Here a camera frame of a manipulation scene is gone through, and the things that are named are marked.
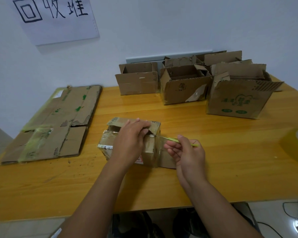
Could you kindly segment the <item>person's leg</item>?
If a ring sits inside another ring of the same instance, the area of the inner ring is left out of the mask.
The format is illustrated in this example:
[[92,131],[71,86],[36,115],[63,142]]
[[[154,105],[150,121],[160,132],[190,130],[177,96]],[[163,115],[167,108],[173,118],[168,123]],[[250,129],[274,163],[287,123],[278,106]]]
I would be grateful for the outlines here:
[[165,238],[147,212],[114,214],[108,238]]
[[210,238],[195,208],[178,209],[172,232],[175,238]]

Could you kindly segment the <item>person's right leg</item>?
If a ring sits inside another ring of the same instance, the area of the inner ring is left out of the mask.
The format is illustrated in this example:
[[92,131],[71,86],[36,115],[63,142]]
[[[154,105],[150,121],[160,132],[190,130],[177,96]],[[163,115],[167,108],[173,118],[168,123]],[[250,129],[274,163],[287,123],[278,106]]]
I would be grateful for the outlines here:
[[175,238],[210,238],[195,208],[178,209],[172,232]]

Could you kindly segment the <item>person's left forearm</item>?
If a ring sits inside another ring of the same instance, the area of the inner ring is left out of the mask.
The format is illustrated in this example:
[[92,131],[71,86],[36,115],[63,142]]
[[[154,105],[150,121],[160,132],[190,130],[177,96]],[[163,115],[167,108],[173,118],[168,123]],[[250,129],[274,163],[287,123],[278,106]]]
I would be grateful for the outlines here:
[[131,166],[108,161],[57,238],[106,238],[123,178]]

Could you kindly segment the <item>torn open cardboard box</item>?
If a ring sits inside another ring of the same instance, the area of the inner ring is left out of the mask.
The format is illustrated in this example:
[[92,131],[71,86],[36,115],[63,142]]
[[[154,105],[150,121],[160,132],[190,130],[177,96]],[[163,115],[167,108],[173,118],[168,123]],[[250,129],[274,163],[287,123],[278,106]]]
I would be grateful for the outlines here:
[[195,64],[204,66],[203,62],[197,56],[187,56],[180,58],[170,58],[165,56],[162,62],[162,68],[171,68]]

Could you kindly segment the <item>person's right hand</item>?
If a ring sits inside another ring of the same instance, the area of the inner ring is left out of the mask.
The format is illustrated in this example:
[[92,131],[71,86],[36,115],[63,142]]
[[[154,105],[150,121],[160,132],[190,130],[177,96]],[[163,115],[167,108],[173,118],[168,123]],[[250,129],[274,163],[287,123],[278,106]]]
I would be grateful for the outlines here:
[[198,140],[189,139],[189,150],[182,150],[181,144],[170,140],[166,141],[164,148],[175,160],[179,182],[187,194],[199,184],[207,181],[205,151]]

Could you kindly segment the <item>small open cardboard box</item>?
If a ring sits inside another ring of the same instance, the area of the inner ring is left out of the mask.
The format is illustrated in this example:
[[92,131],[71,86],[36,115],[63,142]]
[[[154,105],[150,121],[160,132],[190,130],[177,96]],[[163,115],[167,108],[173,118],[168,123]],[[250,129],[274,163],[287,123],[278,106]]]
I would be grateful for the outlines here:
[[116,81],[122,96],[159,93],[157,62],[119,64]]

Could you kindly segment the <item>yellow packing tape roll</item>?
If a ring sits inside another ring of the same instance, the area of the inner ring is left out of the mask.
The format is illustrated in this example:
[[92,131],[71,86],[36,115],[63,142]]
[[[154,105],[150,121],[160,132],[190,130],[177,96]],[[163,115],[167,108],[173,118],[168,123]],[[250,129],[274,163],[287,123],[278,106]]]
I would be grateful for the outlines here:
[[280,140],[284,152],[298,162],[298,128],[293,128]]

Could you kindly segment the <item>dark metal table leg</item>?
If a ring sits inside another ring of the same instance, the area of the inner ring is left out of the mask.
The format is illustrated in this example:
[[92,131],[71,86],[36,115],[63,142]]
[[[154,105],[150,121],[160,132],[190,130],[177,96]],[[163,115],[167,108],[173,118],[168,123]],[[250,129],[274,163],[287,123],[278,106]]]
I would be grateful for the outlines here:
[[247,202],[234,202],[231,205],[237,210],[237,212],[253,227],[261,234],[258,223],[255,219],[255,216],[250,209],[250,206]]

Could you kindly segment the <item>clear tape strip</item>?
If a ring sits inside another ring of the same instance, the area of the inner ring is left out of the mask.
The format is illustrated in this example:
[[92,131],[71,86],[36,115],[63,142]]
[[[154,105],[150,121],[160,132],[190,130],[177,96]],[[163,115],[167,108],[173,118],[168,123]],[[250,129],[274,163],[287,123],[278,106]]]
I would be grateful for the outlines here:
[[[176,142],[176,143],[180,143],[178,139],[176,138],[171,138],[171,137],[163,137],[163,136],[158,136],[158,135],[152,135],[154,137],[158,137],[160,139],[163,139],[163,140],[170,140],[170,141],[173,141],[173,142]],[[198,144],[193,144],[191,143],[190,144],[192,147],[198,147],[199,145]]]

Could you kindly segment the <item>stack of flattened cardboard boxes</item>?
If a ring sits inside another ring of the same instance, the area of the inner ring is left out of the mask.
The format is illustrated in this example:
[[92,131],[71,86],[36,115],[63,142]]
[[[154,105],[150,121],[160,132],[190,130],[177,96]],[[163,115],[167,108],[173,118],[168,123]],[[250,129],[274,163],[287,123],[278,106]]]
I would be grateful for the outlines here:
[[57,88],[7,146],[1,165],[79,156],[102,89]]

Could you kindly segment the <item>person's left leg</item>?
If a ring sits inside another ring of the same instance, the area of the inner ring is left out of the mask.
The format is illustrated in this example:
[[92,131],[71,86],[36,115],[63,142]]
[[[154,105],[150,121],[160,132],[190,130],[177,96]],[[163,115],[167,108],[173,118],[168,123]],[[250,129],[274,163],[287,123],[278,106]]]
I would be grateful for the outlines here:
[[165,238],[147,212],[114,214],[108,238]]

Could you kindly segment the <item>person's right forearm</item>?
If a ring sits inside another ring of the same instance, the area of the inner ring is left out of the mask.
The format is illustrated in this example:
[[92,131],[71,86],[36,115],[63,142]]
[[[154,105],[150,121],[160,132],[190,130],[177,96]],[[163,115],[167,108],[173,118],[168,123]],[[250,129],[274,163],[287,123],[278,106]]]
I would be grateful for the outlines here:
[[264,238],[207,180],[179,181],[211,238]]

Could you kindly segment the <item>large green printed cardboard box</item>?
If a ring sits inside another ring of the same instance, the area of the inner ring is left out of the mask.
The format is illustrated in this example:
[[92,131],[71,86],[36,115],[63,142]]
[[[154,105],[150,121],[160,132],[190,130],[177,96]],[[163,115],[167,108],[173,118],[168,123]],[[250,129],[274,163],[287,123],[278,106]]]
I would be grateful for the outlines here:
[[256,119],[283,81],[273,81],[266,64],[246,62],[211,65],[213,83],[207,101],[209,115]]

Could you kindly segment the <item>small taped cardboard box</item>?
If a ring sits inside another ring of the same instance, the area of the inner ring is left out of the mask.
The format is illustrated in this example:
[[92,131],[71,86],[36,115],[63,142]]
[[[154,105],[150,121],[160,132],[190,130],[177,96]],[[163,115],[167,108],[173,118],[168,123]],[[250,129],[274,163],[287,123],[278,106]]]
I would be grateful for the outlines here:
[[[99,141],[98,148],[102,151],[107,160],[110,159],[113,149],[113,143],[120,131],[120,128],[127,122],[127,118],[115,117],[110,120],[108,128],[103,132]],[[164,144],[167,138],[161,136],[158,121],[150,121],[151,126],[144,137],[144,148],[135,164],[145,165],[152,168],[169,168],[176,169],[175,160],[169,155]]]

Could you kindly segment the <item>person's left hand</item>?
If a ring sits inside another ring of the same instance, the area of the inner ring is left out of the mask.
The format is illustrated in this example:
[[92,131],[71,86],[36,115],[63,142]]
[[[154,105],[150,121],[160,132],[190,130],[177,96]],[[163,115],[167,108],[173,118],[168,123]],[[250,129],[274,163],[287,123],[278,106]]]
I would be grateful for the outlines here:
[[110,157],[110,161],[120,170],[127,171],[137,161],[144,147],[144,140],[139,141],[139,132],[150,125],[150,121],[138,118],[134,121],[127,120],[121,127]]

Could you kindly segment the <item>open cardboard box torn label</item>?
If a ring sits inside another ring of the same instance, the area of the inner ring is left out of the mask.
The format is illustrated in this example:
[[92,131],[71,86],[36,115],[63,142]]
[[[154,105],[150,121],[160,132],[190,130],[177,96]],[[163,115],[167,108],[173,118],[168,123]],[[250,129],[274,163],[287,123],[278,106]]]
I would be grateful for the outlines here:
[[212,76],[201,65],[183,65],[160,70],[161,95],[164,105],[207,99]]

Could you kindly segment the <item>white paper sign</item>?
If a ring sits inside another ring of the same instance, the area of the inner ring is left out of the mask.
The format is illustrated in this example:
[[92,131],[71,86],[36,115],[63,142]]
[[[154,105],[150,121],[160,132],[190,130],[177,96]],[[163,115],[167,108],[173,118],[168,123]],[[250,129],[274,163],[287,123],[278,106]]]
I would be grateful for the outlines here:
[[99,38],[90,0],[7,0],[35,46]]

